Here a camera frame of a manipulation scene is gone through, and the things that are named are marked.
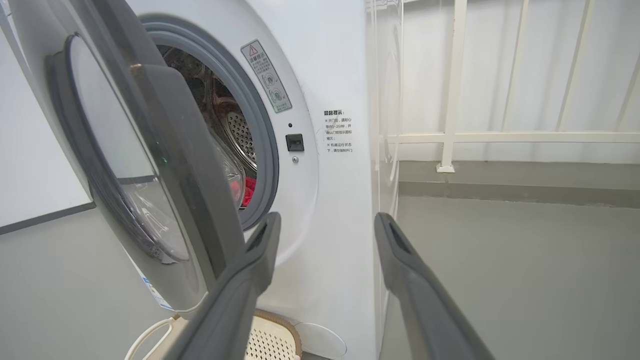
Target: metal railing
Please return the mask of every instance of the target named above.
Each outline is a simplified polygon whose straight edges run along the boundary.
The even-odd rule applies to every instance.
[[[442,160],[438,165],[438,172],[454,172],[451,163],[453,159],[453,147],[455,143],[491,143],[491,142],[566,142],[566,143],[640,143],[640,133],[622,132],[626,119],[627,108],[631,95],[638,86],[638,73],[640,72],[640,56],[631,75],[624,100],[618,112],[614,131],[565,131],[564,125],[567,118],[567,109],[572,101],[575,90],[575,70],[584,57],[583,48],[586,35],[589,31],[595,0],[586,0],[578,32],[573,59],[569,70],[569,76],[564,90],[564,97],[555,131],[510,131],[513,118],[513,95],[517,88],[518,74],[524,48],[524,29],[527,25],[529,0],[522,1],[520,10],[520,22],[516,46],[513,55],[511,76],[509,79],[508,93],[504,113],[502,114],[501,131],[484,131],[472,133],[457,132],[458,109],[460,100],[460,82],[462,73],[462,59],[465,43],[465,25],[467,18],[467,0],[456,0],[454,4],[454,26],[451,52],[451,71],[449,73],[449,93],[447,94],[447,113],[444,132],[424,134],[402,134],[390,136],[393,143],[442,143]]]

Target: white washing machine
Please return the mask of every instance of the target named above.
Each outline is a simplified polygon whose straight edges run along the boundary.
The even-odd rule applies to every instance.
[[[308,352],[377,358],[387,292],[372,222],[397,199],[387,136],[401,117],[401,3],[3,6],[77,175],[172,308],[196,307],[240,229],[247,238],[277,211],[276,268],[257,307],[296,324]],[[212,180],[220,162],[244,180]]]

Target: open door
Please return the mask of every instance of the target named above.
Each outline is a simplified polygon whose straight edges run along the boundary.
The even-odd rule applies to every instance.
[[[167,302],[194,307],[244,238],[233,170],[184,78],[125,0],[9,0],[8,8],[15,33],[6,36],[98,207]]]

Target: warning label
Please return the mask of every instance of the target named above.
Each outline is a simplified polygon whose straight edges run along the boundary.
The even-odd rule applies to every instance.
[[[244,58],[246,58],[246,61],[251,65],[255,75],[258,76],[260,83],[262,83],[262,88],[267,93],[273,110],[276,113],[280,113],[291,109],[291,101],[289,100],[287,92],[284,90],[284,85],[280,82],[278,73],[276,69],[273,68],[273,64],[271,64],[271,60],[260,45],[260,42],[254,40],[243,46],[240,50]]]
[[[324,143],[326,152],[344,154],[353,152],[353,124],[342,110],[324,111]]]

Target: laundry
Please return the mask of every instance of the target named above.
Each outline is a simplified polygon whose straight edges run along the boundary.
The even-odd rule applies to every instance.
[[[246,177],[244,181],[244,199],[242,200],[243,208],[249,206],[251,202],[251,198],[253,197],[253,192],[255,191],[255,179],[250,177]]]

